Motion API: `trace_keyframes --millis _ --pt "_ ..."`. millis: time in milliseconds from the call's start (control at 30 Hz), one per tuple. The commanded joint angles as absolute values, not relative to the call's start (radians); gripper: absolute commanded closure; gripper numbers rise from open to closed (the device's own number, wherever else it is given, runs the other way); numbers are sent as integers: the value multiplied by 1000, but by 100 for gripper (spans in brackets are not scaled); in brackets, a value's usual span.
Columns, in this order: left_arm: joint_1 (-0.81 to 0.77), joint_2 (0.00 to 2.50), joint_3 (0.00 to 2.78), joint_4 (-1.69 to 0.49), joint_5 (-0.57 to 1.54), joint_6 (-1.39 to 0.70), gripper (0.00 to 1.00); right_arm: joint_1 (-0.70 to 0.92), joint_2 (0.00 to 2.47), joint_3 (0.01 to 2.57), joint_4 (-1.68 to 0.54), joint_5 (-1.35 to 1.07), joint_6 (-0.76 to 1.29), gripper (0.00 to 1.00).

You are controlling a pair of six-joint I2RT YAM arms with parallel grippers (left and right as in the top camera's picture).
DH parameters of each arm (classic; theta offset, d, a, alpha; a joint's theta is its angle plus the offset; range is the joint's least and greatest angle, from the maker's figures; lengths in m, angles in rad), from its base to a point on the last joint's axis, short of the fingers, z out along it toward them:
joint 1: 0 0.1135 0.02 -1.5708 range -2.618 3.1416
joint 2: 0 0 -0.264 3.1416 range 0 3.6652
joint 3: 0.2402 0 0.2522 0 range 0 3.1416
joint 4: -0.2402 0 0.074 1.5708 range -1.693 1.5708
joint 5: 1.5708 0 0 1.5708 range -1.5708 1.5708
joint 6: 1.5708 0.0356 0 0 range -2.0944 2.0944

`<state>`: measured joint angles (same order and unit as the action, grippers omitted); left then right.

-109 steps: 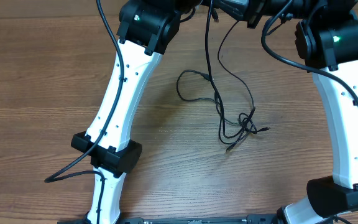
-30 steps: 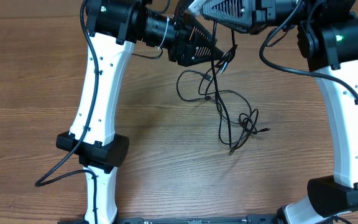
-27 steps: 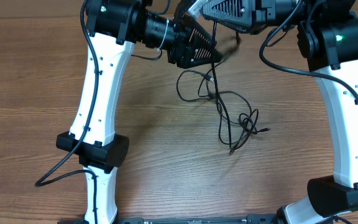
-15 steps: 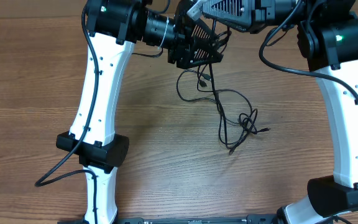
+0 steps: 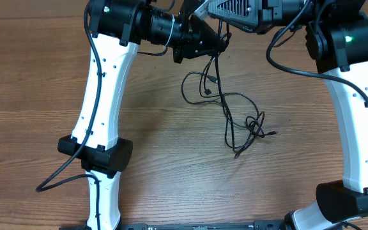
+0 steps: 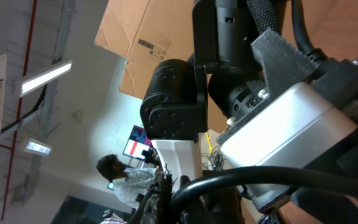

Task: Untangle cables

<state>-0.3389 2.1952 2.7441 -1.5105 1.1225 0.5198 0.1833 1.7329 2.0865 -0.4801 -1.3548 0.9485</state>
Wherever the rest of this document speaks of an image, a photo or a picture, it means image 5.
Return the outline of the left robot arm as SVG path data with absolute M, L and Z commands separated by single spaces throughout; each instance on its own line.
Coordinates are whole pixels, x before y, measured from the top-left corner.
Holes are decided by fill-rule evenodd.
M 81 161 L 89 183 L 90 212 L 84 229 L 116 229 L 121 220 L 118 189 L 132 142 L 118 135 L 125 83 L 142 41 L 171 48 L 176 63 L 226 48 L 205 22 L 207 1 L 185 1 L 178 15 L 151 1 L 90 1 L 85 19 L 91 59 L 77 124 L 58 143 Z

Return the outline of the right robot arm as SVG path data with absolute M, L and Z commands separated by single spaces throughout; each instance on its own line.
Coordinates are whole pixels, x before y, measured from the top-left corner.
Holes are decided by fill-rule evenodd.
M 315 201 L 285 216 L 281 229 L 341 229 L 368 217 L 368 18 L 362 1 L 210 1 L 207 14 L 248 33 L 306 30 L 337 116 L 342 179 L 316 187 Z

